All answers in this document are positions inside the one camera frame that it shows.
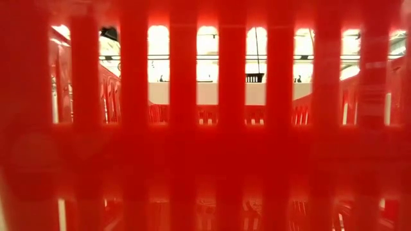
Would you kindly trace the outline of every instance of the white wall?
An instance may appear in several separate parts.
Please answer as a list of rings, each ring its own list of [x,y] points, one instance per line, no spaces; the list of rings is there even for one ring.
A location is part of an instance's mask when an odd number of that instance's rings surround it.
[[[154,104],[165,105],[169,103],[169,83],[149,83],[148,99]],[[246,105],[265,105],[265,83],[246,83]],[[299,99],[311,94],[310,83],[294,83],[293,98]],[[218,84],[197,83],[197,104],[217,105]]]

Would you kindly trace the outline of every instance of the ceiling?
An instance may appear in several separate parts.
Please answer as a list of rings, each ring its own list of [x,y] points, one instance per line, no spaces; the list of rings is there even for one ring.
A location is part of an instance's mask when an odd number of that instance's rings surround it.
[[[69,38],[69,30],[65,26],[54,27]],[[405,52],[405,37],[404,31],[393,31],[390,36],[390,53],[394,55],[401,55]],[[313,30],[302,28],[295,32],[295,55],[312,55],[313,41],[315,40],[315,32]],[[346,30],[342,34],[342,55],[358,55],[360,50],[360,30]],[[148,75],[150,81],[157,81],[159,76],[167,76],[169,65],[167,60],[156,60],[156,58],[167,59],[169,54],[169,38],[168,29],[165,26],[152,26],[148,30]],[[259,55],[259,65],[255,60],[247,60],[246,72],[253,73],[257,69],[262,73],[266,70],[265,55],[267,55],[267,32],[264,28],[252,28],[247,33],[247,54],[248,56],[256,57]],[[198,55],[214,55],[216,60],[201,60],[198,61],[197,76],[199,75],[214,75],[217,78],[217,54],[218,54],[218,32],[216,28],[210,26],[203,26],[198,30],[197,37],[197,53]],[[118,42],[107,37],[100,36],[100,55],[118,56],[120,54],[120,45]],[[102,65],[108,68],[116,75],[120,75],[118,69],[119,58],[117,60],[100,61]],[[294,65],[295,75],[301,75],[303,81],[310,81],[313,65],[310,61],[299,62],[295,61]],[[359,71],[356,65],[356,60],[350,64],[342,64],[341,79],[356,75]]]

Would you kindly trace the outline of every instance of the shopping basket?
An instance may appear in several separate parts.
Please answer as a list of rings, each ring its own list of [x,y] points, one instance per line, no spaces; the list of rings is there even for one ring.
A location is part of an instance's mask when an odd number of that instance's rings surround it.
[[[401,4],[2,1],[5,227],[411,230],[409,55],[395,61],[399,68],[387,64],[390,31],[408,29]],[[50,32],[59,24],[69,25],[70,51]],[[170,29],[170,106],[161,110],[148,100],[147,31],[153,24]],[[218,106],[211,108],[196,105],[196,35],[203,24],[219,31]],[[98,65],[104,25],[120,27],[121,79]],[[249,109],[244,57],[252,26],[268,33],[267,100]],[[313,92],[292,101],[293,36],[300,27],[316,31]],[[340,81],[345,28],[362,30],[361,71]],[[56,41],[58,47],[50,45]],[[159,124],[163,113],[166,123]],[[214,205],[196,210],[205,206],[202,198]],[[158,215],[161,203],[168,209]],[[337,222],[340,217],[347,225]]]

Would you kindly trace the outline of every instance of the red plastic basket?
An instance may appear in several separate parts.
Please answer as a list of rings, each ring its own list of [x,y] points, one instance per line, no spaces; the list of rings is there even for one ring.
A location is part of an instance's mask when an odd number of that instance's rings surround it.
[[[401,3],[1,1],[7,230],[411,230],[409,51],[387,62],[390,31],[407,28]],[[70,41],[51,30],[59,24],[69,25]],[[169,106],[148,100],[153,24],[170,31]],[[121,79],[98,65],[103,25],[120,27]],[[201,25],[219,31],[215,107],[196,105]],[[244,102],[246,31],[253,26],[267,29],[263,107]],[[293,36],[301,27],[315,30],[313,93],[292,101]],[[362,30],[361,71],[340,81],[346,28]],[[253,120],[263,126],[249,126]]]

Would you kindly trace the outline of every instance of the fluorescent light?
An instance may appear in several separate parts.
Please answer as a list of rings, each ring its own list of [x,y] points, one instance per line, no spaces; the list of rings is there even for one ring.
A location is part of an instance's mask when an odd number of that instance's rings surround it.
[[[70,38],[70,29],[65,26],[65,25],[60,25],[60,26],[52,26],[54,30],[59,32],[61,35],[63,35],[65,38]]]
[[[58,205],[58,224],[60,225],[60,230],[66,231],[67,230],[66,202],[63,199],[58,199],[57,205]]]
[[[158,60],[167,60],[169,58],[170,57],[168,55],[149,55],[148,56],[149,60],[156,60],[156,59],[158,59]]]
[[[353,77],[355,75],[357,75],[360,72],[360,68],[356,65],[354,66],[350,66],[347,69],[344,69],[341,72],[341,76],[340,76],[340,80],[344,80],[346,78],[350,78]]]
[[[344,59],[344,60],[359,60],[360,55],[342,55],[341,59]]]
[[[396,58],[399,58],[399,57],[402,57],[403,55],[389,55],[388,56],[388,59],[396,59]]]
[[[396,54],[396,55],[397,55],[397,54],[401,54],[401,53],[403,53],[405,50],[406,50],[406,47],[405,47],[405,46],[401,46],[401,47],[393,50],[393,51],[392,51],[392,54]]]
[[[343,36],[358,34],[359,32],[360,32],[360,30],[358,30],[358,29],[348,29],[348,30],[343,32]]]
[[[55,42],[55,43],[57,43],[58,45],[61,45],[61,44],[62,44],[59,40],[57,40],[57,39],[55,39],[55,38],[51,38],[50,41]]]
[[[247,60],[251,60],[251,59],[260,59],[260,60],[266,60],[267,59],[267,55],[246,55],[245,58]]]
[[[218,55],[197,55],[197,60],[218,60]]]

